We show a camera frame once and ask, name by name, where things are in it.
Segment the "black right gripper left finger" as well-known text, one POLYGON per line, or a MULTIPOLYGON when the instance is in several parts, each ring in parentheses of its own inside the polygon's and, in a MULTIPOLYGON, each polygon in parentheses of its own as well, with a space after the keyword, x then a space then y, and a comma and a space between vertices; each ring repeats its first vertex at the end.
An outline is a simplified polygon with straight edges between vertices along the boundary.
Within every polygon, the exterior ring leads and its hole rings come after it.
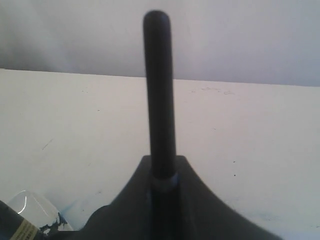
POLYGON ((153 240, 154 188, 152 157, 138 167, 111 204, 96 210, 79 231, 81 240, 153 240))

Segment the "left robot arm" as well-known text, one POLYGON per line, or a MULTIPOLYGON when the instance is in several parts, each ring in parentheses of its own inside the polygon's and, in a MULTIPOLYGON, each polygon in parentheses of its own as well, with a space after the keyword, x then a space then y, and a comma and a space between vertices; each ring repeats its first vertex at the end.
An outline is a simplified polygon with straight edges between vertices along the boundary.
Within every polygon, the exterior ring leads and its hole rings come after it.
POLYGON ((0 202, 0 238, 2 240, 66 240, 74 231, 59 231, 67 222, 58 214, 52 225, 37 228, 3 201, 0 202))

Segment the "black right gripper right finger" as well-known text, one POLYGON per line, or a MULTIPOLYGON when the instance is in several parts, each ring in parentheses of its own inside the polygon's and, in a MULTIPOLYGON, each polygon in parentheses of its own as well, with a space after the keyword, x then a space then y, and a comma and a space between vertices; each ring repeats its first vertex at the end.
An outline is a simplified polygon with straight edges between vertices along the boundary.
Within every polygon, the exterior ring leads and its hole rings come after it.
POLYGON ((230 208, 202 181, 187 158, 176 157, 181 231, 186 240, 280 240, 230 208))

